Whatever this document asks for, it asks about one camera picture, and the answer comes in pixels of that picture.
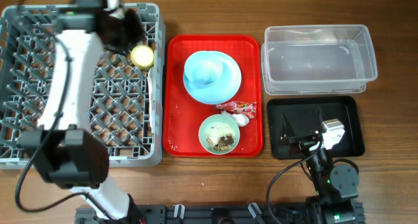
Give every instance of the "wooden table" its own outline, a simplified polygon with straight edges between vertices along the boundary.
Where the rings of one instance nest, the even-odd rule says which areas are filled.
[[[0,0],[0,8],[17,0]],[[63,4],[69,0],[28,0]],[[366,153],[360,166],[359,200],[368,223],[416,223],[418,219],[418,0],[126,0],[159,5],[167,40],[188,33],[248,34],[263,43],[272,25],[364,24],[370,30],[379,77],[353,95],[359,109]],[[272,97],[264,94],[264,106]],[[270,152],[265,114],[265,147],[252,159],[193,159],[164,155],[151,168],[115,168],[110,174],[137,204],[265,202],[268,183],[293,161]],[[24,214],[14,204],[18,170],[0,171],[0,223],[72,223],[75,198],[41,214]],[[22,191],[30,207],[67,195],[29,173]],[[295,168],[278,180],[274,201],[314,195],[312,183]]]

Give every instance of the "yellow lid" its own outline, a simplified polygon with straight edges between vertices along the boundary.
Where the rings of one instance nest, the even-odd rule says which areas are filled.
[[[144,44],[138,45],[132,49],[132,62],[141,69],[147,69],[154,64],[154,50]]]

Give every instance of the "gray dish rack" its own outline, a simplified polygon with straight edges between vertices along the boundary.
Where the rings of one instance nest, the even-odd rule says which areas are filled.
[[[162,159],[165,25],[153,3],[125,6],[137,11],[147,45],[154,48],[152,99],[146,79],[149,70],[135,67],[129,55],[105,52],[96,66],[92,89],[91,133],[108,148],[111,167],[154,166]],[[37,25],[50,29],[62,7],[65,5],[22,7],[30,28],[14,25],[16,7],[7,7],[0,18],[0,169],[22,168],[29,159],[17,147],[19,135],[34,128],[42,114],[55,58],[53,40]]]

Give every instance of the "red wrapper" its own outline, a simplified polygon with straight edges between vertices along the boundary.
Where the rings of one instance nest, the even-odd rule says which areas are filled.
[[[217,109],[226,110],[235,114],[243,114],[253,119],[257,113],[257,103],[246,103],[240,101],[232,101],[230,103],[217,104]]]

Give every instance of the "green bowl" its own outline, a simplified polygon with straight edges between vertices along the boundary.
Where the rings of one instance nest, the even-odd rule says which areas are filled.
[[[226,123],[227,125],[231,126],[231,128],[233,128],[233,130],[235,132],[234,144],[231,145],[230,149],[225,150],[223,152],[213,150],[211,148],[211,146],[209,145],[209,143],[206,141],[206,136],[205,136],[206,130],[208,130],[209,128],[211,128],[211,126],[213,126],[217,123]],[[208,152],[210,152],[214,155],[225,155],[225,154],[233,151],[236,148],[236,145],[238,145],[238,142],[240,141],[240,128],[238,127],[238,125],[235,123],[235,121],[233,119],[231,119],[228,116],[224,116],[223,114],[216,114],[216,115],[213,115],[213,116],[209,116],[201,124],[201,127],[199,129],[199,140],[200,140],[203,148],[205,150],[207,150]]]

